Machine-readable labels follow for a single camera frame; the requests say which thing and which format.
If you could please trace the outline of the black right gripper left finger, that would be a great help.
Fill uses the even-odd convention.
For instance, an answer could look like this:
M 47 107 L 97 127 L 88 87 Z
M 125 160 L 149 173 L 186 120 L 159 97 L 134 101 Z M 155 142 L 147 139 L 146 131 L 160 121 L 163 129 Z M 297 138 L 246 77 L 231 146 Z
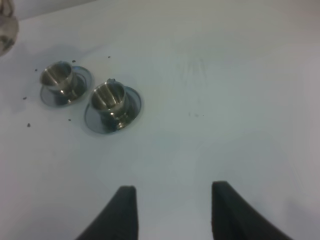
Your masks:
M 138 205 L 134 186 L 121 186 L 78 240 L 137 240 Z

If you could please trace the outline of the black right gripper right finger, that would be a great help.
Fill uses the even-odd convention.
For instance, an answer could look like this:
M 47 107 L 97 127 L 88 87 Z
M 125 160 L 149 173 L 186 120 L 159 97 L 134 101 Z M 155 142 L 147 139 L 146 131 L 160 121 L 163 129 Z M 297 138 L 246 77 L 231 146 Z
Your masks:
M 211 186 L 211 230 L 215 240 L 289 240 L 226 181 Z

